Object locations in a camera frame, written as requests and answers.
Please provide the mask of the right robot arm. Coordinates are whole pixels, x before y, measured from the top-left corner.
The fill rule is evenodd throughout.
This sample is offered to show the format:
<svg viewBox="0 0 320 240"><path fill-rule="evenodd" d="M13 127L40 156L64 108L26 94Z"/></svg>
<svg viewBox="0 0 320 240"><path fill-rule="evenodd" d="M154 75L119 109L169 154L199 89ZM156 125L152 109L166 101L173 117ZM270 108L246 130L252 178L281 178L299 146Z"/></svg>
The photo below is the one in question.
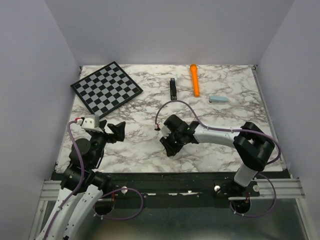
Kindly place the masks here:
<svg viewBox="0 0 320 240"><path fill-rule="evenodd" d="M236 196L247 192L249 183L264 170L275 148L274 141L252 122L246 122L239 129L222 129L204 126L198 120L187 124L173 114L158 130L168 157L175 156L187 144L209 143L235 148L242 160L230 183L230 191Z"/></svg>

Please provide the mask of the black stapler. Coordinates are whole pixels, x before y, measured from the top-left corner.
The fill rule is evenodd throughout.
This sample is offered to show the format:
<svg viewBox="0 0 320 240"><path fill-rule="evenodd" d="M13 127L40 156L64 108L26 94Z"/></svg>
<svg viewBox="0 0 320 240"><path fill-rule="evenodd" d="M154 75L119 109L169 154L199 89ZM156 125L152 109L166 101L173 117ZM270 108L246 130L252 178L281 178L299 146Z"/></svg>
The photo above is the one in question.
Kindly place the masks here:
<svg viewBox="0 0 320 240"><path fill-rule="evenodd" d="M176 88L176 81L174 78L170 79L169 85L170 85L170 99L172 101L177 100L177 88Z"/></svg>

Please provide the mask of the light blue stapler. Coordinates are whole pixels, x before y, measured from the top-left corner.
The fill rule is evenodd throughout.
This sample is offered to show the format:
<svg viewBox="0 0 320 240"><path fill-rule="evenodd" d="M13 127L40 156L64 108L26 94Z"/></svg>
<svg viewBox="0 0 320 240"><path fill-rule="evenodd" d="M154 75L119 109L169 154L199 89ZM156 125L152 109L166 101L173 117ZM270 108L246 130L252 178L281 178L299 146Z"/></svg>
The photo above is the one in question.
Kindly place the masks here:
<svg viewBox="0 0 320 240"><path fill-rule="evenodd" d="M227 97L224 96L216 96L216 95L211 95L208 99L208 102L210 104L225 104L227 103L229 100Z"/></svg>

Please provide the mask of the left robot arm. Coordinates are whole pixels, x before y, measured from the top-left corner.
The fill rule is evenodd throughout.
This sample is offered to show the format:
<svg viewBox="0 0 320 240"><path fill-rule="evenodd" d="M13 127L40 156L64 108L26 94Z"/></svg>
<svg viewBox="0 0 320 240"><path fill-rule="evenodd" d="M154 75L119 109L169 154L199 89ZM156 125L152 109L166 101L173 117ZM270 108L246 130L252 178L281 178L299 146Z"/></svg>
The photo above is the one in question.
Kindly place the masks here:
<svg viewBox="0 0 320 240"><path fill-rule="evenodd" d="M99 198L112 189L108 177L94 171L104 157L106 144L123 142L126 123L108 123L96 115L78 117L67 124L72 142L69 165L63 173L57 200L38 240L69 240Z"/></svg>

